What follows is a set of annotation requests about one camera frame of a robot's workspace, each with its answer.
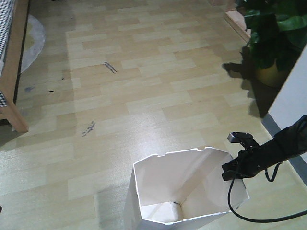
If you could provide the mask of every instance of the gray rug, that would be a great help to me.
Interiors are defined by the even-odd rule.
[[[24,42],[24,54],[21,65],[21,73],[35,61],[42,51],[46,40],[46,32],[38,19],[29,15],[27,32]]]

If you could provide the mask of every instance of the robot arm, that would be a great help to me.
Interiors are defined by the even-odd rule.
[[[229,134],[228,140],[240,143],[245,150],[240,151],[234,160],[222,165],[223,180],[254,177],[270,166],[307,151],[307,115],[262,145],[259,145],[249,133],[233,132]]]

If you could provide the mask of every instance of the potted plant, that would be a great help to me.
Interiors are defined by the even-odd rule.
[[[307,1],[244,0],[243,6],[256,77],[279,88],[307,42]]]

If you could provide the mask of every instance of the baseboard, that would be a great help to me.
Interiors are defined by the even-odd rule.
[[[277,132],[281,131],[281,129],[278,127],[274,119],[271,117],[270,114],[266,114],[265,117],[262,120],[262,124],[264,127],[268,130],[269,134],[273,137]],[[302,181],[307,186],[307,164],[303,160],[301,156],[297,156],[294,158],[291,158],[290,163],[294,167],[297,174],[301,177]]]

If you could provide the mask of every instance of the wooden floor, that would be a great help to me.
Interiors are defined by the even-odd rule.
[[[240,63],[245,45],[224,21],[224,7],[207,0],[32,0],[47,41],[20,79],[17,105],[29,132],[0,127],[0,229],[121,230],[133,162],[205,146],[236,156],[241,147],[228,143],[231,131],[269,140],[249,81],[222,67]],[[274,183],[263,172],[244,181],[251,199],[243,215],[275,218],[307,207],[307,189],[288,162]],[[255,224],[228,214],[201,229],[306,224],[306,217]]]

